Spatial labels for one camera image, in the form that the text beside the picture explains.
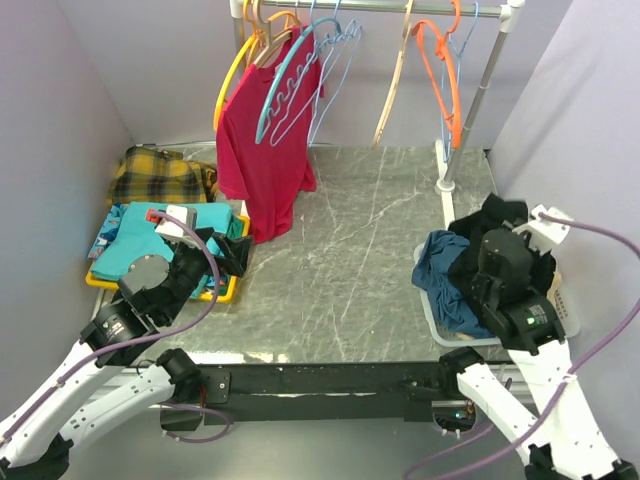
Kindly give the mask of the black shirt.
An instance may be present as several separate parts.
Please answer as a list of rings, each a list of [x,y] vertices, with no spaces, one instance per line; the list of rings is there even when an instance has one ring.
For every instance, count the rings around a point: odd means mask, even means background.
[[[523,224],[529,215],[528,206],[522,200],[504,200],[490,193],[480,210],[452,222],[449,231],[470,242],[453,261],[448,270],[448,278],[456,287],[469,307],[479,315],[480,304],[472,298],[471,282],[478,272],[478,256],[482,237],[493,229],[499,229],[505,222],[511,226]],[[556,272],[556,260],[550,252],[535,253],[531,268],[531,285],[543,296],[548,294]]]

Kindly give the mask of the dark blue shirt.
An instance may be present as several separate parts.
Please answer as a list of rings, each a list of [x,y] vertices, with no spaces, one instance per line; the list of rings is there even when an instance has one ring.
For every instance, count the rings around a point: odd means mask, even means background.
[[[426,292],[437,324],[451,333],[489,339],[493,335],[480,324],[465,295],[448,276],[453,262],[469,245],[468,239],[448,230],[432,231],[421,248],[411,282]]]

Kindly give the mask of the magenta pink shirt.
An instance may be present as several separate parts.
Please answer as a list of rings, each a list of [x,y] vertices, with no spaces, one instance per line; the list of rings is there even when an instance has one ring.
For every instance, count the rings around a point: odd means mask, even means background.
[[[258,118],[276,69],[300,29],[293,28],[274,63],[247,68],[225,105],[216,130],[219,189],[226,198],[245,202],[251,235],[257,244],[288,232],[298,193],[316,189],[300,126],[275,147],[266,141],[255,143]]]

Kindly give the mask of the pale blue wire hanger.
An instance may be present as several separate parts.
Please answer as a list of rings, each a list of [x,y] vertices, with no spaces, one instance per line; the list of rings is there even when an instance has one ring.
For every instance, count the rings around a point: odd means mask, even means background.
[[[310,23],[319,18],[321,17],[316,18],[312,16]],[[290,65],[290,74],[293,73],[294,66],[301,65],[305,57],[310,54],[313,43],[317,44],[322,33],[325,32],[328,27],[333,26],[333,24],[325,23],[316,28],[315,36],[313,38],[309,37],[294,57]],[[297,92],[282,106],[280,114],[273,120],[272,128],[264,140],[271,147],[281,144],[286,138],[291,136],[291,131],[298,126],[302,128],[303,140],[307,144],[307,135],[312,119],[312,97],[319,86],[320,70],[321,60],[317,58],[302,79]]]

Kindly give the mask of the light blue wavy hanger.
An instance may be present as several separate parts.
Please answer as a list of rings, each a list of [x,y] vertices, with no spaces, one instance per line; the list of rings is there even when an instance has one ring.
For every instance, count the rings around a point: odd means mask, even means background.
[[[314,20],[300,31],[299,36],[291,45],[287,55],[278,65],[258,118],[255,133],[255,143],[257,145],[261,144],[265,140],[267,133],[272,128],[273,120],[280,114],[282,106],[285,105],[297,92],[302,79],[317,59],[319,46],[316,43],[313,43],[310,54],[305,57],[301,65],[294,66],[292,74],[289,73],[290,65],[305,41],[309,37],[313,38],[315,36],[316,28],[325,23],[333,24],[335,32],[338,34],[342,33],[342,27],[334,16],[325,16],[318,20]]]

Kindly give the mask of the beige hanger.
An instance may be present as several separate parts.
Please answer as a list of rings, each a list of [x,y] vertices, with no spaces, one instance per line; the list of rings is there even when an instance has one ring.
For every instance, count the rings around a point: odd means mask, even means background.
[[[278,49],[282,47],[292,36],[292,30],[290,28],[285,28],[281,32],[274,34],[272,31],[271,21],[262,17],[261,7],[261,0],[252,1],[253,18],[264,39],[264,47],[253,62],[253,64],[259,68],[263,67],[278,51]]]

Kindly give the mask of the wooden hanger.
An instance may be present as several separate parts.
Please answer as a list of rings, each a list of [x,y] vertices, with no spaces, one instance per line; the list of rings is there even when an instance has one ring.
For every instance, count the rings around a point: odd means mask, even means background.
[[[408,43],[408,37],[409,37],[409,31],[411,28],[411,23],[410,23],[410,17],[411,17],[411,13],[413,10],[413,6],[414,6],[414,1],[413,0],[409,0],[406,5],[405,5],[405,15],[404,15],[404,21],[403,21],[403,30],[402,30],[402,41],[401,41],[401,45],[400,48],[398,50],[398,54],[397,54],[397,58],[396,58],[396,63],[394,66],[394,71],[393,71],[393,75],[392,75],[392,79],[390,82],[390,86],[387,92],[387,96],[383,105],[383,109],[381,111],[378,123],[376,125],[376,129],[372,138],[372,142],[371,142],[371,147],[375,148],[378,146],[380,139],[382,137],[382,134],[384,132],[384,129],[386,127],[386,124],[388,122],[394,101],[395,101],[395,97],[397,94],[397,90],[398,90],[398,85],[399,85],[399,81],[401,78],[401,74],[402,74],[402,70],[403,70],[403,65],[404,65],[404,59],[405,59],[405,52],[406,52],[406,46]]]

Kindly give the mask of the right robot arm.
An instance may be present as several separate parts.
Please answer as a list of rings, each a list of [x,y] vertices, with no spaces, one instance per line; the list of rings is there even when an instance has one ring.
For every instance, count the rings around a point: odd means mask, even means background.
[[[528,479],[636,479],[638,469],[622,459],[605,439],[579,383],[578,370],[616,339],[638,314],[637,307],[577,361],[556,310],[531,284],[536,253],[561,244],[570,229],[617,240],[633,253],[632,241],[606,229],[575,220],[542,215],[508,231],[486,233],[479,243],[472,297],[487,327],[518,368],[538,410],[532,414],[492,373],[471,348],[443,362],[439,390],[449,398],[473,401],[508,440],[494,454],[448,473],[471,474],[515,453]]]

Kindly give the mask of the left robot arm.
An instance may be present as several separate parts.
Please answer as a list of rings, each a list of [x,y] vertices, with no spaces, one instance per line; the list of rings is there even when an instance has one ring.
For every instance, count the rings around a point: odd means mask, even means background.
[[[94,393],[132,366],[170,326],[191,293],[214,272],[245,273],[253,240],[211,228],[196,237],[163,238],[173,257],[147,254],[118,281],[111,303],[99,309],[51,377],[1,423],[4,479],[59,479],[73,454],[153,404],[204,396],[201,370],[182,349],[164,351],[128,383]]]

